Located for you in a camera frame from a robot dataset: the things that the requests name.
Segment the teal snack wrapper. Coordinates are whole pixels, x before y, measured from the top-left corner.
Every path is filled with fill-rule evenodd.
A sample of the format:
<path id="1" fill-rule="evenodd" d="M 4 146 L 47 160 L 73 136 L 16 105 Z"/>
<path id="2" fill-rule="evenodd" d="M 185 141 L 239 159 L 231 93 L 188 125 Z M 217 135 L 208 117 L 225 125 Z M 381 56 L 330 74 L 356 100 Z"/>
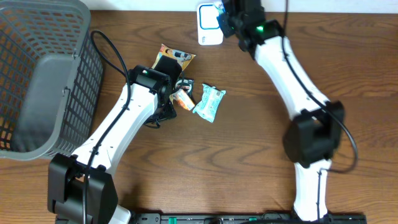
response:
<path id="1" fill-rule="evenodd" d="M 203 85 L 201 101 L 194 107 L 192 113 L 197 113 L 201 118 L 213 123 L 218 107 L 226 94 L 225 90 L 218 90 L 215 86 Z"/>

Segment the small teal tissue pack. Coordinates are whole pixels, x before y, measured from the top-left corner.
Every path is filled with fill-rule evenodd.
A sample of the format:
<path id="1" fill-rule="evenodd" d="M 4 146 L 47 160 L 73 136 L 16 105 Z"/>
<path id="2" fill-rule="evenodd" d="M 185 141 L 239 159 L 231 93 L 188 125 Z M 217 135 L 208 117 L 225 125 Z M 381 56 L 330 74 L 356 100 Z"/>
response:
<path id="1" fill-rule="evenodd" d="M 213 3 L 214 7 L 216 8 L 216 10 L 218 11 L 219 14 L 224 14 L 225 13 L 225 8 L 224 8 L 224 4 L 222 1 L 215 1 Z"/>

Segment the yellow wet wipes pack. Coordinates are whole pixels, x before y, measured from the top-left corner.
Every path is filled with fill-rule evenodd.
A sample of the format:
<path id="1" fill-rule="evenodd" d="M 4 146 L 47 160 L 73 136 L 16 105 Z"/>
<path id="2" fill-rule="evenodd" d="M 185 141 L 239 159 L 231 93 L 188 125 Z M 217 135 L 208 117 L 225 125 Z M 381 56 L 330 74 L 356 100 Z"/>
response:
<path id="1" fill-rule="evenodd" d="M 176 59 L 178 61 L 178 63 L 180 64 L 180 66 L 182 67 L 182 72 L 178 79 L 187 78 L 184 70 L 188 67 L 190 62 L 196 57 L 195 54 L 183 52 L 183 51 L 177 50 L 177 49 L 172 49 L 172 48 L 162 44 L 161 48 L 157 54 L 156 60 L 152 66 L 153 69 L 154 69 L 156 63 L 158 62 L 158 60 L 160 59 L 160 57 L 163 55 Z"/>

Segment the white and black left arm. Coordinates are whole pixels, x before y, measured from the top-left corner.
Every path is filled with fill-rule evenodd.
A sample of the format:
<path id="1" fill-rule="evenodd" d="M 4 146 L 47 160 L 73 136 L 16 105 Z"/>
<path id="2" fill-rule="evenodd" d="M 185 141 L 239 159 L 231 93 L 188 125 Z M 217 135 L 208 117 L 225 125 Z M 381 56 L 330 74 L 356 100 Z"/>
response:
<path id="1" fill-rule="evenodd" d="M 118 204 L 113 177 L 139 128 L 169 103 L 179 65 L 138 65 L 128 71 L 119 100 L 96 131 L 72 155 L 49 164 L 48 210 L 56 223 L 131 223 Z"/>

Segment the orange tissue pack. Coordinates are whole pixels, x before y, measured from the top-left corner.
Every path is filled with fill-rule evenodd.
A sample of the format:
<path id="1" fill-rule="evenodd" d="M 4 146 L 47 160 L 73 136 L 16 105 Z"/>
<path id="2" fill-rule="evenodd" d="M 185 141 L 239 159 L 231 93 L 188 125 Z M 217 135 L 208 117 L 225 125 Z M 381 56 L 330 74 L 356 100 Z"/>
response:
<path id="1" fill-rule="evenodd" d="M 179 89 L 173 93 L 172 98 L 185 110 L 191 111 L 195 107 L 194 102 L 183 89 Z"/>

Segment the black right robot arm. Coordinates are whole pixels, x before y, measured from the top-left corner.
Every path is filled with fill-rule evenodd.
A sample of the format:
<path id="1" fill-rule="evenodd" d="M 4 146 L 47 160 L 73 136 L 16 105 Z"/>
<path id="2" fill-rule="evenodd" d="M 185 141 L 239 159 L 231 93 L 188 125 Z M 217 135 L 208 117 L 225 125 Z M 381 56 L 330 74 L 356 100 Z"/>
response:
<path id="1" fill-rule="evenodd" d="M 260 1 L 222 1 L 215 7 L 223 35 L 235 35 L 242 51 L 266 72 L 287 109 L 282 144 L 295 167 L 293 213 L 302 222 L 324 222 L 327 175 L 340 145 L 345 110 L 311 81 L 290 45 L 287 24 L 267 20 Z"/>

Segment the dark green round-logo box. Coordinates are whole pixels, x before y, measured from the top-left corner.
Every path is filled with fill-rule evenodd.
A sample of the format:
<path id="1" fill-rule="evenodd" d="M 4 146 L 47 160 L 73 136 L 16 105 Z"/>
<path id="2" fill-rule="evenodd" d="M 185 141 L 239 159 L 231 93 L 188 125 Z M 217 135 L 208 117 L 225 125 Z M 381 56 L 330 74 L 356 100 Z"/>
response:
<path id="1" fill-rule="evenodd" d="M 185 91 L 188 96 L 192 96 L 195 81 L 189 78 L 180 78 L 177 80 L 175 87 L 177 89 L 181 88 Z"/>

